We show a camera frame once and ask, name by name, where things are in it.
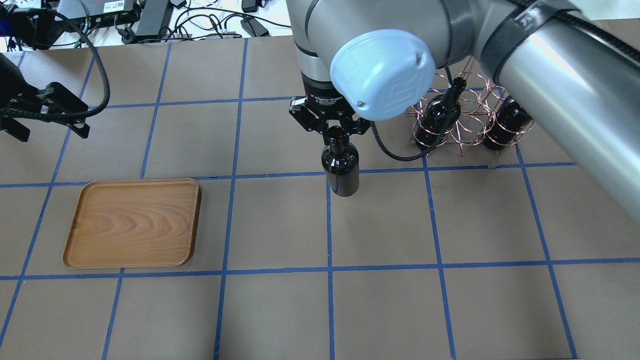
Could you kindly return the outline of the dark wine bottle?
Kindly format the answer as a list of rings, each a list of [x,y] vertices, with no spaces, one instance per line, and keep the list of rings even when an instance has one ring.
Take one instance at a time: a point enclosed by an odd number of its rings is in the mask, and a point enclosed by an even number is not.
[[[533,117],[512,96],[508,95],[496,110],[495,119],[482,145],[489,150],[500,152],[533,121]]]
[[[331,191],[341,198],[354,195],[360,185],[359,152],[341,126],[331,126],[321,164]]]
[[[418,117],[418,125],[414,130],[414,141],[421,151],[446,141],[445,136],[439,141],[437,139],[440,134],[453,129],[461,114],[459,99],[466,86],[466,79],[455,77],[445,93],[429,101],[426,110]]]

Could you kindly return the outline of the dark wine bottle in basket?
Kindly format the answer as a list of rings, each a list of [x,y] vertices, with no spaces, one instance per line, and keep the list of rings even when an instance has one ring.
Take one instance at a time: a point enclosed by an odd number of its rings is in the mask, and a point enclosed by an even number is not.
[[[426,110],[418,117],[418,125],[414,130],[414,141],[421,151],[446,141],[445,136],[439,141],[437,139],[440,134],[453,129],[461,114],[459,99],[466,86],[466,79],[455,77],[445,93],[429,101]]]

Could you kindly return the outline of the wooden tray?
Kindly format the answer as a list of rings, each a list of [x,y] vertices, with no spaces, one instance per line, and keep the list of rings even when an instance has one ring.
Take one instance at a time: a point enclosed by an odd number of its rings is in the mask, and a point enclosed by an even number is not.
[[[82,188],[62,262],[71,269],[178,267],[195,251],[192,178],[94,181]]]

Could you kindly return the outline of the black power brick on desk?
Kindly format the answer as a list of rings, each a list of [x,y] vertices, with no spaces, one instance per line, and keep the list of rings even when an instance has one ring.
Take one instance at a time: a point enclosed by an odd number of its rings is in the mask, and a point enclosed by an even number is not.
[[[250,37],[269,37],[269,30],[253,17],[244,17],[240,20],[240,26],[242,27]]]

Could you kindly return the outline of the black power adapter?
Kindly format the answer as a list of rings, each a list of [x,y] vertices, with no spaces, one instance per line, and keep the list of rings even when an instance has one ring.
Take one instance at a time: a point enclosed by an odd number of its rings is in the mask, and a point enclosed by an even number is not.
[[[170,0],[146,0],[135,30],[135,41],[141,43],[165,37],[172,13],[173,4]]]

